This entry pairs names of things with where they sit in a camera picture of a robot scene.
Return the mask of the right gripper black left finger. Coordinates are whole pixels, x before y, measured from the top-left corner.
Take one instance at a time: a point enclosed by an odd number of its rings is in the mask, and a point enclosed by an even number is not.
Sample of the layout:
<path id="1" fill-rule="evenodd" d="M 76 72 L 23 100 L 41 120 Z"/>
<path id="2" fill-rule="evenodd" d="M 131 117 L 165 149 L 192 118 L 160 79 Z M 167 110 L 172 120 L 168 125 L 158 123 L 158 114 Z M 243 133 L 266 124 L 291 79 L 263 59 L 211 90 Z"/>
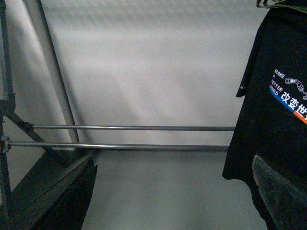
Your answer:
<path id="1" fill-rule="evenodd" d="M 6 230 L 80 230 L 91 202 L 97 166 L 91 157 L 67 167 L 42 157 L 12 192 Z"/>

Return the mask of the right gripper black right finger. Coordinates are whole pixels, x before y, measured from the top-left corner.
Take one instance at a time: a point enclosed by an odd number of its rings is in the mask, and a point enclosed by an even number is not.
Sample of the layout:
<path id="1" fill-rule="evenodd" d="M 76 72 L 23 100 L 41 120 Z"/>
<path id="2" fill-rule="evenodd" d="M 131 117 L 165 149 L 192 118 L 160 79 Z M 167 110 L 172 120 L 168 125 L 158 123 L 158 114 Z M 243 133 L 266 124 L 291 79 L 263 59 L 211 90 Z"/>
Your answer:
<path id="1" fill-rule="evenodd" d="M 307 228 L 307 179 L 256 154 L 253 177 L 277 229 Z"/>

